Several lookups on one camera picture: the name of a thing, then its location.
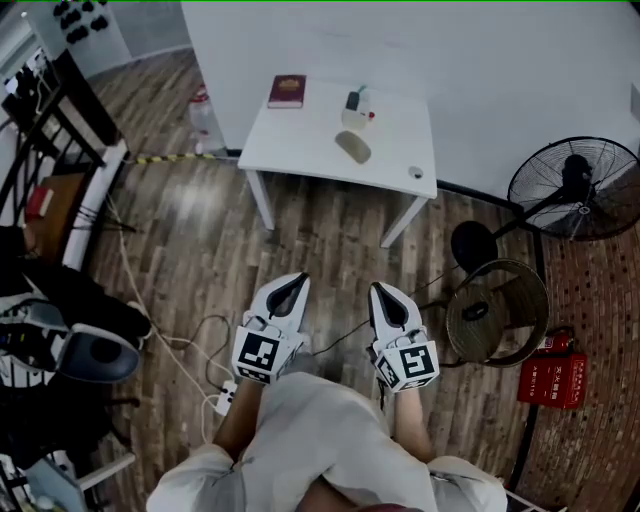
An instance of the yellow black warning tape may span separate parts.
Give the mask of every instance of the yellow black warning tape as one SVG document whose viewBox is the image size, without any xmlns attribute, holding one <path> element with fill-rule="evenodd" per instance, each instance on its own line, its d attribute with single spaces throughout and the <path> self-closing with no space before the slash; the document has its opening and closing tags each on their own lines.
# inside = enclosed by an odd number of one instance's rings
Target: yellow black warning tape
<svg viewBox="0 0 640 512">
<path fill-rule="evenodd" d="M 218 157 L 212 153 L 178 153 L 175 155 L 144 156 L 135 159 L 136 164 L 155 164 L 158 162 L 177 162 L 178 160 L 193 160 L 202 158 L 204 160 L 217 160 Z"/>
</svg>

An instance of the table leg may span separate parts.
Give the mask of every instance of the table leg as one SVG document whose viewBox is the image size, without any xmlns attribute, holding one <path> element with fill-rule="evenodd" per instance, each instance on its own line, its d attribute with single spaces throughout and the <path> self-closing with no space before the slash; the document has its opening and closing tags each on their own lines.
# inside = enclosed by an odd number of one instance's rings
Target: table leg
<svg viewBox="0 0 640 512">
<path fill-rule="evenodd" d="M 400 214 L 400 216 L 393 221 L 389 230 L 382 237 L 382 243 L 380 247 L 383 249 L 388 249 L 389 246 L 395 241 L 396 238 L 404 231 L 404 229 L 409 225 L 409 223 L 413 220 L 416 214 L 420 211 L 420 208 L 424 206 L 427 202 L 426 197 L 416 197 L 411 203 L 411 206 L 407 208 L 404 213 Z"/>
<path fill-rule="evenodd" d="M 103 480 L 115 475 L 118 471 L 122 471 L 127 466 L 130 466 L 135 462 L 135 460 L 136 456 L 133 453 L 127 453 L 124 457 L 120 457 L 106 466 L 103 466 L 100 469 L 78 479 L 78 487 L 83 491 L 91 489 L 91 487 L 98 485 Z"/>
<path fill-rule="evenodd" d="M 253 198 L 256 200 L 256 204 L 258 205 L 258 210 L 260 211 L 262 222 L 264 222 L 264 227 L 269 230 L 273 230 L 275 228 L 275 224 L 273 222 L 273 214 L 271 213 L 271 204 L 269 203 L 267 189 L 264 187 L 264 181 L 262 181 L 262 175 L 260 172 L 254 171 L 253 169 L 245 169 L 244 173 L 247 177 L 247 181 L 249 181 L 251 192 L 253 192 Z"/>
</svg>

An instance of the plastic bottle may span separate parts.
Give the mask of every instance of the plastic bottle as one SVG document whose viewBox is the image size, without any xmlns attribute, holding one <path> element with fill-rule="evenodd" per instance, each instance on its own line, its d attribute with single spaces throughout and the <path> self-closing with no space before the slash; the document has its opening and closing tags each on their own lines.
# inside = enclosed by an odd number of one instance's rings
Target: plastic bottle
<svg viewBox="0 0 640 512">
<path fill-rule="evenodd" d="M 36 507 L 41 512 L 65 512 L 64 509 L 57 506 L 49 496 L 39 496 L 36 500 Z"/>
<path fill-rule="evenodd" d="M 189 101 L 189 119 L 197 139 L 196 153 L 214 153 L 224 149 L 222 132 L 204 85 Z"/>
</svg>

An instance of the book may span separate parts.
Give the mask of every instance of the book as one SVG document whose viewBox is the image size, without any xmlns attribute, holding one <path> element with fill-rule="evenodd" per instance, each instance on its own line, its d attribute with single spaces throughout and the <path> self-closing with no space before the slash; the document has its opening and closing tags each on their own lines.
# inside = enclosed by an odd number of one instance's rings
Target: book
<svg viewBox="0 0 640 512">
<path fill-rule="evenodd" d="M 53 190 L 47 187 L 36 186 L 27 201 L 27 208 L 25 210 L 27 222 L 44 218 L 51 204 L 51 199 L 53 199 Z"/>
<path fill-rule="evenodd" d="M 305 75 L 276 75 L 267 108 L 301 108 L 306 82 Z"/>
</svg>

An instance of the fire extinguisher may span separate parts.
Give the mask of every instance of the fire extinguisher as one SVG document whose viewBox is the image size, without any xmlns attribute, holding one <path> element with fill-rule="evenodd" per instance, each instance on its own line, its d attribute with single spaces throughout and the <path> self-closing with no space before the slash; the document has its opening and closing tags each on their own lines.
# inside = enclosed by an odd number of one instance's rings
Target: fire extinguisher
<svg viewBox="0 0 640 512">
<path fill-rule="evenodd" d="M 570 352 L 575 333 L 573 327 L 558 327 L 547 332 L 536 350 L 538 354 L 558 354 Z"/>
</svg>

